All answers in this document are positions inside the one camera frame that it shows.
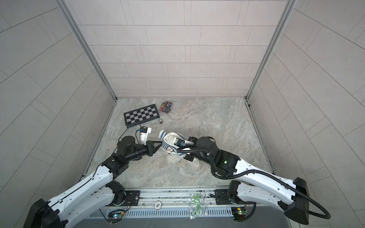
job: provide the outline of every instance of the metal corner post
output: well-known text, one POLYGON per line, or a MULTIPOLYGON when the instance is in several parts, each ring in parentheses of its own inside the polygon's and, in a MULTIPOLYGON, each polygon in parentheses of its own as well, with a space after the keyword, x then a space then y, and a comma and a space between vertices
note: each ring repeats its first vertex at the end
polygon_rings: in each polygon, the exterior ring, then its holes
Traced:
POLYGON ((93 53, 91 52, 89 46, 87 45, 86 40, 83 37, 80 29, 78 28, 75 20, 72 18, 72 15, 71 15, 69 9, 67 8, 64 0, 55 0, 55 1, 56 1, 56 4, 57 4, 59 10, 61 11, 63 17, 65 18, 66 22, 70 26, 71 31, 73 32, 73 34, 75 35, 77 41, 80 43, 82 49, 84 50, 84 53, 85 53, 86 57, 90 60, 91 65, 95 69, 95 72, 99 75, 100 79, 107 86, 110 94, 112 95, 112 97, 115 101, 116 100, 116 95, 115 95, 113 89, 110 87, 110 84, 109 84, 107 78, 105 77, 103 71, 101 70, 98 62, 96 61, 95 56, 93 55, 93 53))
POLYGON ((281 15, 281 18, 279 20, 279 23, 277 24, 276 26, 276 29, 275 29, 275 32, 273 34, 273 36, 271 37, 271 40, 270 40, 270 43, 268 45, 268 48, 266 49, 266 52, 265 52, 265 55, 260 63, 260 66, 258 67, 258 70, 256 72, 256 75, 253 79, 253 82, 250 86, 250 89, 247 93, 247 96, 246 96, 246 100, 249 101, 249 99, 251 98, 252 96, 252 93, 253 93, 253 90, 255 89, 257 83, 258 83, 258 80, 262 74, 262 72, 264 71, 265 69, 265 66, 270 58, 270 55, 271 53, 273 52, 274 50, 274 47, 277 43, 277 41, 279 40, 279 37, 281 35, 281 33, 283 32, 283 29, 285 27, 285 24, 287 23, 289 17, 290 17, 290 14, 292 13, 293 9, 294 9, 294 5, 296 3, 297 0, 288 0, 285 8, 284 8, 284 11, 281 15))

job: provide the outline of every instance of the side wall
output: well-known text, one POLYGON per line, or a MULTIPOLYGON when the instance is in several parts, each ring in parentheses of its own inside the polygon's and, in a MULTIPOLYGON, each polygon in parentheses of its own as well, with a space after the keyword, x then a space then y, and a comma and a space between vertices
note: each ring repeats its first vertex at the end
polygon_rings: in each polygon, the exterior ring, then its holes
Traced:
POLYGON ((249 100, 277 173, 332 215, 310 225, 365 224, 364 15, 360 0, 299 0, 249 100))
POLYGON ((65 2, 118 97, 246 96, 287 3, 65 2))
POLYGON ((113 102, 53 0, 0 1, 1 227, 79 180, 113 102))

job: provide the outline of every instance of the gray floor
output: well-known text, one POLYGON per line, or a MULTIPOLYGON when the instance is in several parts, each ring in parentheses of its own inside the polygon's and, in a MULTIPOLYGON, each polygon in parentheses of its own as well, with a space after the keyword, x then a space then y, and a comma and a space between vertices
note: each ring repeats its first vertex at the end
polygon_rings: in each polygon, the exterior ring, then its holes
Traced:
MULTIPOLYGON (((74 228, 107 228, 109 223, 104 219, 84 219, 74 228)), ((153 218, 153 219, 123 219, 117 226, 134 228, 289 228, 289 220, 275 208, 258 206, 251 218, 236 223, 231 218, 201 217, 190 220, 189 218, 153 218)))
MULTIPOLYGON (((237 154, 249 163, 270 171, 266 157, 258 141, 251 118, 241 97, 226 98, 130 98, 119 99, 89 173, 114 151, 120 135, 126 129, 123 113, 150 104, 157 107, 165 100, 173 102, 170 114, 160 113, 163 124, 152 120, 142 124, 152 128, 150 140, 158 140, 161 130, 176 132, 186 138, 211 136, 220 149, 237 154)), ((137 127, 125 133, 134 136, 137 127)), ((230 180, 219 180, 210 173, 210 167, 197 159, 184 160, 176 154, 162 150, 152 157, 132 161, 129 168, 116 178, 126 188, 163 186, 216 186, 229 185, 230 180)))

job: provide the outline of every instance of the chessboard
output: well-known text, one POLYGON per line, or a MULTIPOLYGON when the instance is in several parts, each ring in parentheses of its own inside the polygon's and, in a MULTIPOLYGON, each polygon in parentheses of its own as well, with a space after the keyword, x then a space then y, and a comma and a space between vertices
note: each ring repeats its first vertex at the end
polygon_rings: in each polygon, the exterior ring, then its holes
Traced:
POLYGON ((127 128, 158 119, 160 115, 155 104, 124 113, 127 128))

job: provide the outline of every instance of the robotic arm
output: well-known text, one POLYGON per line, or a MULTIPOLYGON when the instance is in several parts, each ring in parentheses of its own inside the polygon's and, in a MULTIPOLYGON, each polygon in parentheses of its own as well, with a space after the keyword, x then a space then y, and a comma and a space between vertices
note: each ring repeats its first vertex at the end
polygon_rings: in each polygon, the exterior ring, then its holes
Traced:
MULTIPOLYGON (((117 143, 117 152, 99 164, 95 172, 49 201, 40 199, 35 202, 23 227, 71 228, 105 205, 121 205, 127 197, 124 187, 114 179, 128 168, 130 161, 139 160, 144 155, 152 156, 161 147, 161 141, 146 139, 142 144, 136 144, 133 136, 123 137, 117 143)), ((193 161, 196 158, 209 163, 212 175, 217 178, 236 179, 231 181, 228 189, 229 201, 235 204, 254 202, 256 206, 257 202, 272 206, 283 211, 288 218, 302 224, 308 224, 308 214, 325 219, 331 217, 326 209, 308 197, 305 180, 296 178, 293 181, 272 175, 230 152, 218 149, 211 139, 190 137, 188 141, 192 143, 176 151, 186 154, 186 160, 193 161), (254 186, 248 188, 241 184, 241 181, 254 186), (325 214, 309 211, 309 202, 325 214)))

